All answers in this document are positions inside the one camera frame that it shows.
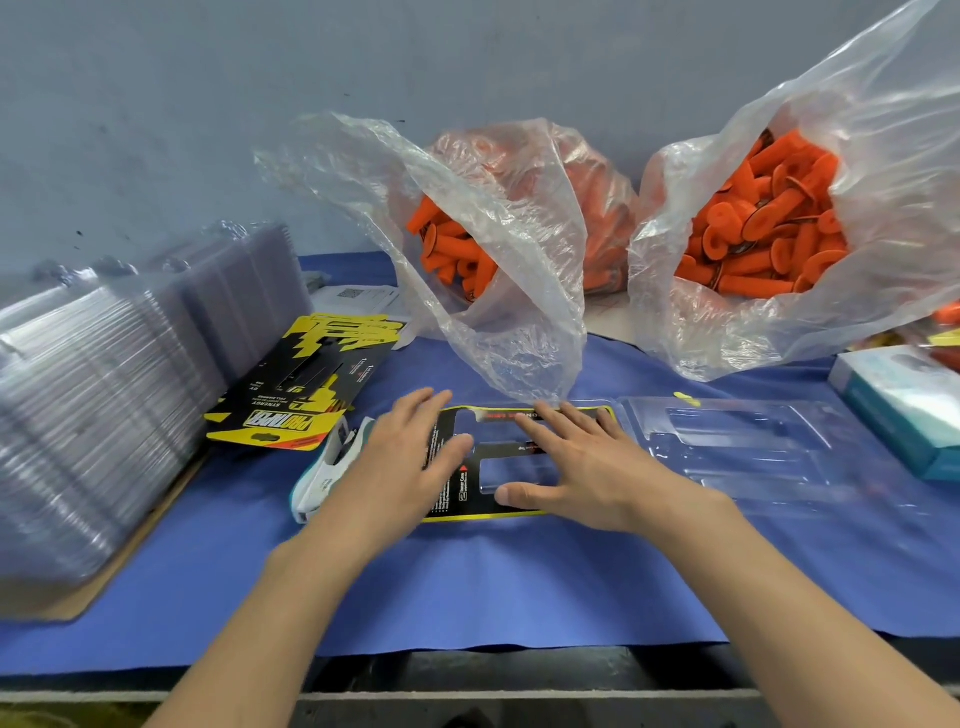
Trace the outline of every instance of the person's left hand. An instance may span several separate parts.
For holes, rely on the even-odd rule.
[[[428,439],[453,394],[420,389],[397,400],[376,421],[370,440],[304,528],[335,529],[368,559],[410,534],[473,447],[469,435],[450,439],[424,470]]]

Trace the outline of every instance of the hand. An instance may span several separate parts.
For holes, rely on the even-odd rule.
[[[655,541],[671,516],[712,496],[707,488],[668,470],[623,431],[606,409],[597,420],[569,402],[560,411],[537,402],[551,431],[526,415],[516,423],[553,458],[556,487],[507,483],[501,505],[546,511],[605,531],[629,531]]]
[[[473,447],[472,437],[457,435],[423,469],[430,433],[452,396],[420,389],[397,400],[304,533],[336,529],[368,560],[408,536]]]

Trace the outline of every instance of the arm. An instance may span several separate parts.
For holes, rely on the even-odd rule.
[[[340,601],[364,567],[409,534],[467,456],[450,440],[422,470],[427,438],[450,393],[429,389],[381,417],[323,507],[267,559],[250,596],[154,713],[149,728],[285,726]]]
[[[509,483],[502,504],[648,539],[742,655],[787,726],[960,725],[960,704],[781,556],[725,495],[667,470],[601,412],[539,404],[520,427],[556,461],[556,488]]]

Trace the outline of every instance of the person's right hand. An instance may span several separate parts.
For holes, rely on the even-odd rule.
[[[656,541],[675,515],[722,498],[657,462],[606,409],[593,420],[569,402],[559,412],[545,402],[534,408],[552,430],[526,415],[517,415],[516,423],[553,458],[560,484],[507,483],[496,491],[500,505]]]

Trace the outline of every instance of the forearm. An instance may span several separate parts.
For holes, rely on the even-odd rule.
[[[780,555],[726,497],[670,517],[657,546],[786,725],[954,725],[960,707]]]
[[[286,726],[317,644],[362,560],[305,529],[280,546],[150,728]]]

